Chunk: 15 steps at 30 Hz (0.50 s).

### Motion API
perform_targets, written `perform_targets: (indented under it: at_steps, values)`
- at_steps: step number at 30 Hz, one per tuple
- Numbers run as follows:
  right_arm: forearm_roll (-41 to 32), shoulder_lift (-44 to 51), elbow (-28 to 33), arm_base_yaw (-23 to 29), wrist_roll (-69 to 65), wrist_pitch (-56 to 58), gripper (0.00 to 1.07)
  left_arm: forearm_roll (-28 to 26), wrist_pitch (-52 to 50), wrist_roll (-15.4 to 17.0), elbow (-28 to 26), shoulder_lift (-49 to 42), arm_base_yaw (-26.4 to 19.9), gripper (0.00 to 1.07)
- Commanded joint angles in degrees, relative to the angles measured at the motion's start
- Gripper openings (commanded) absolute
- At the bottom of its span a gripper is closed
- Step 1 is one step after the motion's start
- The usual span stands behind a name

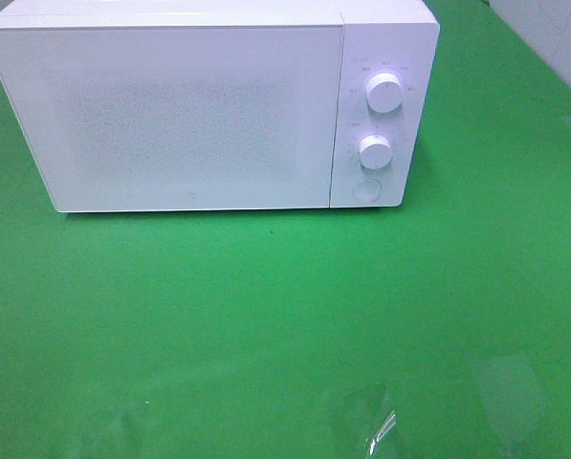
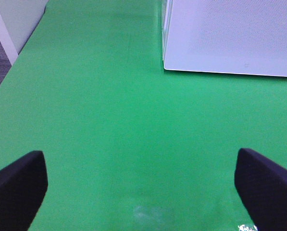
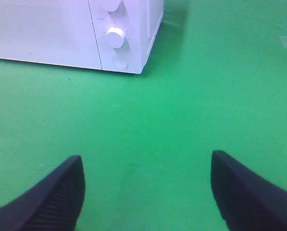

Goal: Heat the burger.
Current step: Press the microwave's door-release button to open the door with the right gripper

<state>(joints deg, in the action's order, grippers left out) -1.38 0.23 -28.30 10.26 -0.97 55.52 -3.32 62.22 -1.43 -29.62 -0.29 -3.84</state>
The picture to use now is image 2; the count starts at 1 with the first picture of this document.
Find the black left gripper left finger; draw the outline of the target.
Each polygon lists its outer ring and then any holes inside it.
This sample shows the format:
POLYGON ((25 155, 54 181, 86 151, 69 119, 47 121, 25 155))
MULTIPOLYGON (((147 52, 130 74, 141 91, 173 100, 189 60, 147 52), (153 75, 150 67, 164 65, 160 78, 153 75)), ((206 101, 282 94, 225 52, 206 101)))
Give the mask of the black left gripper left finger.
POLYGON ((30 228, 48 189, 42 151, 31 151, 0 170, 0 231, 30 228))

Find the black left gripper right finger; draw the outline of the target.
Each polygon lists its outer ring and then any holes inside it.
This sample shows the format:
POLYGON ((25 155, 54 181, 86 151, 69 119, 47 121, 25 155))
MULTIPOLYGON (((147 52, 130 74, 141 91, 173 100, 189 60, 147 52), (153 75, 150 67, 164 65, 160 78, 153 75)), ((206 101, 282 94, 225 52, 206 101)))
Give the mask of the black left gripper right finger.
POLYGON ((287 231, 287 169, 250 148, 237 154, 234 185, 260 231, 287 231))

